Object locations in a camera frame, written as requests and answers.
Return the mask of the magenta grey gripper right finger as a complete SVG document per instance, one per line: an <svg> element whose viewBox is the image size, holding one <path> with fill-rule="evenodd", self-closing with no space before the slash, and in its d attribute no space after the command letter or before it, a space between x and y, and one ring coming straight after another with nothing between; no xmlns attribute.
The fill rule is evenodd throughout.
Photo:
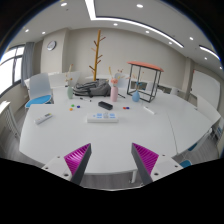
<svg viewBox="0 0 224 224"><path fill-rule="evenodd" d="M151 173L159 155L141 145L132 144L132 156L144 185L152 183Z"/></svg>

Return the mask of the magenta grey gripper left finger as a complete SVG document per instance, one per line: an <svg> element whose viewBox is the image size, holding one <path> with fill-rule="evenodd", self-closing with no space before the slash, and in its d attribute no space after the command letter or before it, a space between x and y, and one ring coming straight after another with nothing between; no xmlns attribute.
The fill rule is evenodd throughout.
<svg viewBox="0 0 224 224"><path fill-rule="evenodd" d="M64 160L72 174L72 183L76 185L81 183L91 153L91 144L88 143L64 157Z"/></svg>

